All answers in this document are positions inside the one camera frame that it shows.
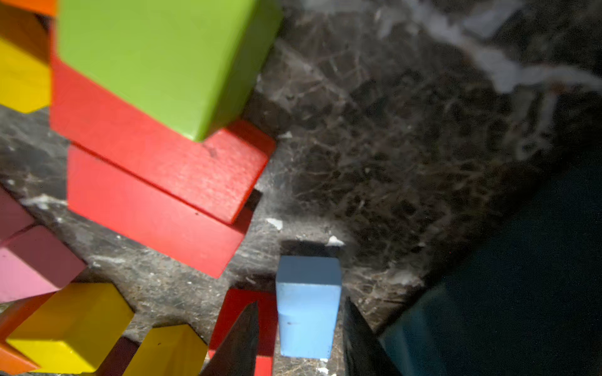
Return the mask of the small red cube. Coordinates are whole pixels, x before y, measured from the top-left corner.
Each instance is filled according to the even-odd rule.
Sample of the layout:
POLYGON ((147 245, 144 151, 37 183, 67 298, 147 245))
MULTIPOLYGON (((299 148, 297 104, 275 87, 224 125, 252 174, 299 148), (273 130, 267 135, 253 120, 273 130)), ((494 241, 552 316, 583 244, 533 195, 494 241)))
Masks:
POLYGON ((274 370, 276 295, 230 289, 219 312, 203 375, 263 375, 274 370))

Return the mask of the lime green cube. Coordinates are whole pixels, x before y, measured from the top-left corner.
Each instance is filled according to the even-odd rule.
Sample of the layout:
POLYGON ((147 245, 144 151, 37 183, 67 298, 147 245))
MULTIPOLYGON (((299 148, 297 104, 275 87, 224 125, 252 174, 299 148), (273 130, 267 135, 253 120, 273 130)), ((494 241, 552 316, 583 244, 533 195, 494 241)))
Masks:
POLYGON ((283 20, 279 1, 61 1, 59 57, 181 136, 238 118, 283 20))

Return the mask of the pink block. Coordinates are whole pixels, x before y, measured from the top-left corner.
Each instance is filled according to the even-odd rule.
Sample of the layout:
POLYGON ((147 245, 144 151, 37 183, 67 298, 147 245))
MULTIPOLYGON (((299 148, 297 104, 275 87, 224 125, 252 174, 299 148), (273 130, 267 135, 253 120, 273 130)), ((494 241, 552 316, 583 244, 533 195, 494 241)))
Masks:
POLYGON ((1 189, 1 243, 35 224, 34 217, 4 188, 1 189))
POLYGON ((86 269, 86 263, 54 233, 35 226, 1 245, 1 302, 59 291, 86 269))

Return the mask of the yellow block upper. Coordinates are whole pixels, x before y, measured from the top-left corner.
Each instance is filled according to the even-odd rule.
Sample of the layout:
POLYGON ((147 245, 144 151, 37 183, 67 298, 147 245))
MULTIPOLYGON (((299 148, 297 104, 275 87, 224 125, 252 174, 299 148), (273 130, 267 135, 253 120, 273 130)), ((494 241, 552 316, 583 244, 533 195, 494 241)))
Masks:
POLYGON ((23 114, 51 102, 50 41, 36 15, 1 4, 1 105, 23 114))

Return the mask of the pink block upper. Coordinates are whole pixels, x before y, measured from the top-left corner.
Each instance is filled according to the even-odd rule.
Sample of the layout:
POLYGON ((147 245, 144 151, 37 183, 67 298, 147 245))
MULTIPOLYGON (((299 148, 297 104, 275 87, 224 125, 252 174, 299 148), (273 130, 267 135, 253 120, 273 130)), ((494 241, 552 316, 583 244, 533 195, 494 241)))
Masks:
POLYGON ((1 243, 35 224, 34 217, 4 188, 1 189, 1 243))

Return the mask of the red block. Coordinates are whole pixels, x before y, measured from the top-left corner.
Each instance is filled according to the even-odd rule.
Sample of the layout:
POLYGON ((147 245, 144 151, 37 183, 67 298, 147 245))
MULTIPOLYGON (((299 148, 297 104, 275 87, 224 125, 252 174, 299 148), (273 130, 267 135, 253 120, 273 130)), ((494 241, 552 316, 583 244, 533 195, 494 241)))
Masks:
POLYGON ((74 144, 67 152, 67 205, 213 278, 225 271, 253 216, 243 208, 225 224, 74 144))
POLYGON ((238 119, 203 142, 191 141, 76 72, 50 35, 50 126, 158 189, 232 223, 276 149, 255 125, 238 119))

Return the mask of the pink block lower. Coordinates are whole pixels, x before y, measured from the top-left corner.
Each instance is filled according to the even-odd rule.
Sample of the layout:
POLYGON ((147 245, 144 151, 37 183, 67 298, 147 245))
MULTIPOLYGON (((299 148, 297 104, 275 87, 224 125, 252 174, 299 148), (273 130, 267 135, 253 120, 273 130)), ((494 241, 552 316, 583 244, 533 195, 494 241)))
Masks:
POLYGON ((35 226, 1 245, 1 302, 59 291, 86 269, 86 263, 54 233, 35 226))

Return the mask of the dark teal plastic tray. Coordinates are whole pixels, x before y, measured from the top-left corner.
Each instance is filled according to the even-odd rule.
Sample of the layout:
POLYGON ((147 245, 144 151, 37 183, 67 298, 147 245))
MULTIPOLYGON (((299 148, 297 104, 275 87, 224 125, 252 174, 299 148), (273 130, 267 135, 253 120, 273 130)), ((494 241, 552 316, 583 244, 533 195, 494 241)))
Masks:
POLYGON ((599 375, 601 148, 552 176, 380 341, 404 375, 599 375))

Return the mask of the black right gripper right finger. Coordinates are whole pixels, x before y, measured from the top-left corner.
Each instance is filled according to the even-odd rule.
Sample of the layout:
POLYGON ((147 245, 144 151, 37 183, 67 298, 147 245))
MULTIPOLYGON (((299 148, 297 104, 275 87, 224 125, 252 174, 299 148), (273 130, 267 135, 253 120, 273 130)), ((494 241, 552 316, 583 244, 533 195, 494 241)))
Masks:
POLYGON ((345 375, 401 376, 349 297, 346 298, 343 309, 343 358, 345 375))

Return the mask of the purple cube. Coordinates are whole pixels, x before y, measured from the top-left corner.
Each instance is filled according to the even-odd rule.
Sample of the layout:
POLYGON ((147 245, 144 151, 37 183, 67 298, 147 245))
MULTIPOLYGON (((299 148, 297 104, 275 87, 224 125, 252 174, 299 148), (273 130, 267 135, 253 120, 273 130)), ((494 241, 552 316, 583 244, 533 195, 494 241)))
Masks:
POLYGON ((111 352, 93 374, 95 376, 123 376, 138 348, 139 345, 136 342, 125 337, 119 338, 111 352))

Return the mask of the yellow cube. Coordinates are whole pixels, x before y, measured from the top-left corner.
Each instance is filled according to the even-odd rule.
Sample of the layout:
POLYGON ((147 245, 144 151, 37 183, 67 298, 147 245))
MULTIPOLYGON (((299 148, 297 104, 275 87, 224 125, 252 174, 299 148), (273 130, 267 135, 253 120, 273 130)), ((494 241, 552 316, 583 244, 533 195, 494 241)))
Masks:
POLYGON ((53 294, 6 341, 39 366, 37 373, 93 373, 133 316, 113 284, 73 283, 53 294))
POLYGON ((208 346, 188 324, 149 331, 123 376, 199 375, 208 346))

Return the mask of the tall orange block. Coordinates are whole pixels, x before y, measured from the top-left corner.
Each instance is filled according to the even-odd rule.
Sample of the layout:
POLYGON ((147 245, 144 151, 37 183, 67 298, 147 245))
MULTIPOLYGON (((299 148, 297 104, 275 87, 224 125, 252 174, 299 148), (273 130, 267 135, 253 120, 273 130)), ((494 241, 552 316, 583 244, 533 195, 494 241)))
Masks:
POLYGON ((56 0, 1 0, 2 3, 47 17, 56 17, 56 0))

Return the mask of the yellow cube lower centre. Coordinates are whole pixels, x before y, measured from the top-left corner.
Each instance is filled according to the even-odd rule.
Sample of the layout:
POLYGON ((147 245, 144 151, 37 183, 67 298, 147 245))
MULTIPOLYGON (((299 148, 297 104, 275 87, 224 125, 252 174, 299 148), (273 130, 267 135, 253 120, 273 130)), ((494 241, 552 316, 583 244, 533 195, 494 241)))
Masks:
POLYGON ((149 331, 123 376, 199 375, 208 346, 188 324, 149 331))

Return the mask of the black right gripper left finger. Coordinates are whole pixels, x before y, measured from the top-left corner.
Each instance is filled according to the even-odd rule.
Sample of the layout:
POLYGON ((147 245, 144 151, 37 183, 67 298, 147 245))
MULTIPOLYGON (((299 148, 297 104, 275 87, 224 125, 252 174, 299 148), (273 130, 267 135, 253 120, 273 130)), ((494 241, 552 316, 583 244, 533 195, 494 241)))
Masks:
POLYGON ((247 305, 200 376, 253 376, 260 341, 258 302, 247 305))

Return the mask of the light blue block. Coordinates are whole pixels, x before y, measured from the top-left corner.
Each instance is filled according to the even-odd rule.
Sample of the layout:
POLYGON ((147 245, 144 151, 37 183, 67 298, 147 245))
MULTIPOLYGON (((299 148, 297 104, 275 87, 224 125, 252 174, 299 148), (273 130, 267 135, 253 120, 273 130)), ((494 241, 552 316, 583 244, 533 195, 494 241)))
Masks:
POLYGON ((329 359, 342 288, 337 258, 280 258, 276 294, 282 356, 329 359))

